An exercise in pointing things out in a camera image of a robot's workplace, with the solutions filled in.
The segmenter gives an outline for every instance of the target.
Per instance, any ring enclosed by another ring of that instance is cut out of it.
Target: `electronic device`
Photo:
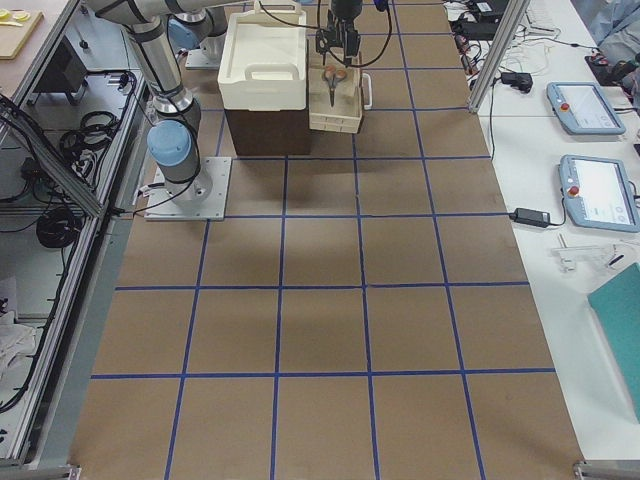
[[[522,93],[529,93],[533,88],[533,77],[530,73],[500,72],[500,81]]]
[[[567,214],[580,227],[640,232],[640,216],[620,160],[565,155],[560,183]]]
[[[469,12],[481,23],[499,23],[507,10],[509,0],[470,0]]]
[[[604,95],[589,82],[552,82],[547,98],[562,127],[572,135],[620,135],[626,128]]]
[[[509,214],[509,218],[515,223],[531,225],[532,227],[547,228],[551,225],[549,212],[541,212],[540,210],[516,208]]]
[[[544,0],[537,0],[529,4],[522,18],[522,23],[526,27],[527,33],[534,35],[547,35],[557,31]]]
[[[467,40],[493,40],[498,31],[498,24],[456,20],[451,22],[451,31],[466,37]]]

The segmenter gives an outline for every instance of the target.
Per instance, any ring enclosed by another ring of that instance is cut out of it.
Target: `scissors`
[[[338,83],[347,78],[346,70],[342,68],[336,69],[334,65],[327,65],[322,72],[322,79],[329,86],[329,103],[333,107],[336,98],[336,87]]]

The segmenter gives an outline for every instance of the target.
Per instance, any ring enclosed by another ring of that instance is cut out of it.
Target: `table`
[[[533,2],[545,2],[554,23],[562,29],[559,40],[593,44],[570,0]],[[636,114],[621,115],[627,132],[620,137],[603,141],[602,137],[571,136],[562,129],[546,98],[546,85],[551,81],[594,81],[584,61],[589,53],[585,48],[550,41],[529,45],[517,56],[512,52],[512,58],[520,58],[520,71],[545,68],[534,74],[534,88],[528,95],[500,83],[495,86],[494,166],[509,211],[516,207],[543,210],[550,212],[553,222],[561,221],[557,165],[565,154],[623,160],[629,178],[640,182],[640,157],[633,148],[633,143],[640,142],[640,118]],[[517,63],[508,65],[518,70]],[[605,93],[614,107],[629,106],[621,89],[607,88]],[[488,144],[490,99],[491,93],[479,111]],[[640,425],[587,300],[587,295],[612,278],[614,272],[578,262],[575,272],[563,273],[552,249],[561,247],[559,234],[570,247],[611,245],[621,239],[640,243],[640,238],[637,234],[576,227],[570,219],[556,229],[520,224],[513,224],[513,229],[585,459],[639,459]],[[640,245],[631,247],[640,258]]]
[[[507,209],[544,210],[559,222],[556,166],[564,154],[621,159],[629,178],[640,181],[640,158],[632,146],[640,118],[622,118],[628,133],[614,142],[578,141],[552,117],[494,118],[494,165]],[[480,120],[489,141],[488,118]],[[588,460],[640,458],[640,425],[587,301],[587,294],[613,272],[579,262],[575,272],[563,273],[551,253],[561,246],[559,233],[568,246],[576,247],[610,245],[620,239],[638,242],[638,235],[579,228],[570,219],[558,229],[519,224],[513,228],[583,455]],[[640,258],[640,246],[633,248]]]
[[[0,92],[21,104],[38,81],[80,0],[2,0],[1,8],[42,10],[43,18],[13,60],[0,60]]]
[[[553,24],[560,28],[557,40],[580,45],[595,45],[589,31],[578,17],[570,0],[531,0],[531,4],[544,4]],[[494,87],[493,115],[550,117],[553,111],[547,100],[546,86],[549,82],[593,81],[591,70],[584,61],[591,54],[589,48],[571,47],[543,40],[543,37],[527,37],[509,50],[502,65],[515,71],[529,72],[533,77],[533,88],[523,94],[508,85],[498,82]],[[480,106],[479,115],[488,115],[491,94]]]

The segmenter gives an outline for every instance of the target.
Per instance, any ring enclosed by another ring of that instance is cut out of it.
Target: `white cloth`
[[[36,329],[26,325],[0,325],[0,378],[36,349]]]

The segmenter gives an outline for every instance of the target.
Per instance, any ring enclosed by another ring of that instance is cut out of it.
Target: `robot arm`
[[[241,0],[88,0],[96,16],[122,25],[147,84],[154,93],[153,105],[166,118],[180,116],[197,131],[200,112],[193,95],[182,85],[180,71],[161,17],[197,15],[205,8],[242,3]],[[345,64],[358,54],[360,36],[354,20],[362,0],[332,0],[328,25],[316,41],[319,53],[343,48]]]

